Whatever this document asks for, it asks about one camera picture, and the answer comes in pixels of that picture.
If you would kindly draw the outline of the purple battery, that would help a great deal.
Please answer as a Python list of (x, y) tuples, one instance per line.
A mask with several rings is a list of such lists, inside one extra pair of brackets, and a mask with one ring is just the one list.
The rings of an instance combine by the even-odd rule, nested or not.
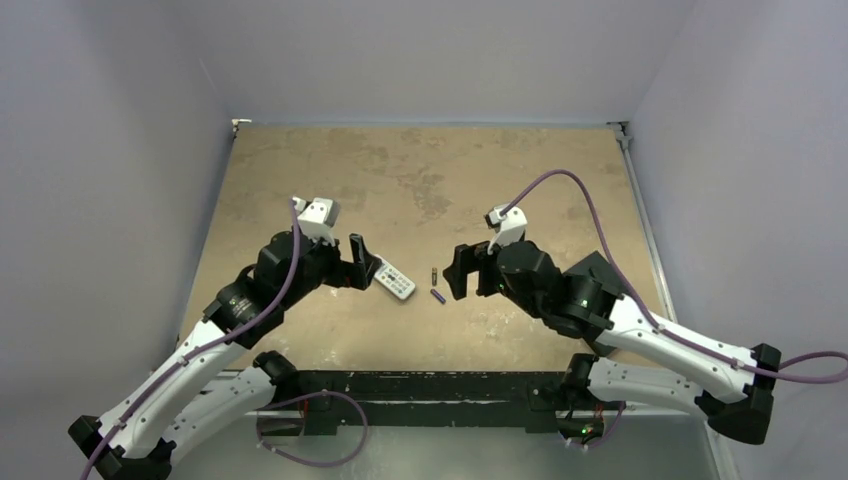
[(446, 304), (446, 299), (436, 289), (430, 289), (430, 293), (440, 304)]

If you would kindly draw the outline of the white remote control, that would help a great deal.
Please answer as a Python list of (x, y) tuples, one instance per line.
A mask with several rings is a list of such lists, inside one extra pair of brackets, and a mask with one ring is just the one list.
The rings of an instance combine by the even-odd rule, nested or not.
[(385, 259), (381, 259), (381, 265), (375, 273), (374, 281), (401, 302), (405, 302), (416, 288), (416, 284), (412, 280)]

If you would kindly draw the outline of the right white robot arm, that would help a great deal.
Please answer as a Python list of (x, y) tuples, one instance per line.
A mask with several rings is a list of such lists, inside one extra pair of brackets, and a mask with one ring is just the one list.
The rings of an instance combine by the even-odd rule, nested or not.
[(642, 312), (597, 252), (567, 271), (530, 241), (505, 248), (461, 244), (443, 271), (454, 299), (469, 274), (481, 297), (504, 296), (557, 334), (585, 341), (558, 388), (571, 407), (642, 403), (688, 413), (717, 433), (764, 443), (781, 353), (721, 342)]

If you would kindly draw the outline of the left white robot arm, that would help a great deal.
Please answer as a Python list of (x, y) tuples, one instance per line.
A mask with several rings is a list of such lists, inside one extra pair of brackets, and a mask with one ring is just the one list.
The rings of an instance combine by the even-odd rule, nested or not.
[(383, 262), (360, 235), (349, 240), (346, 261), (332, 237), (298, 228), (273, 236), (141, 386), (107, 412), (71, 424), (68, 433), (87, 458), (82, 478), (96, 472), (104, 479), (165, 479), (187, 453), (251, 411), (293, 407), (304, 426), (310, 408), (321, 403), (338, 398), (355, 406), (343, 393), (304, 390), (300, 371), (277, 351), (258, 354), (228, 383), (211, 385), (309, 293), (370, 286)]

